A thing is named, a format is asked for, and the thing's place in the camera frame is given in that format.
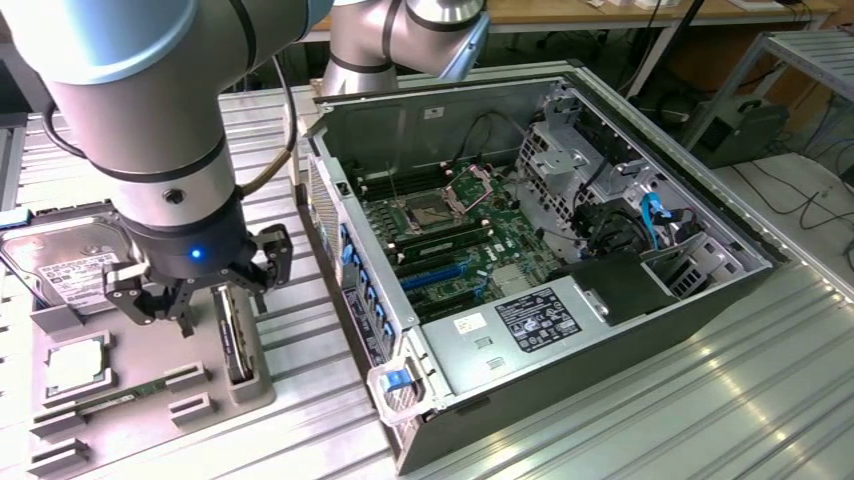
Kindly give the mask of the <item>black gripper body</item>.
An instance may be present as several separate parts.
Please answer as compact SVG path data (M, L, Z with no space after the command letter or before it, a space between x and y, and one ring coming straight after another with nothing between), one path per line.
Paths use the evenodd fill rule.
M149 265L149 279L164 286L155 301L160 319L180 319L192 292L232 272L251 271L251 240L235 191L200 221L177 227L153 227L121 220Z

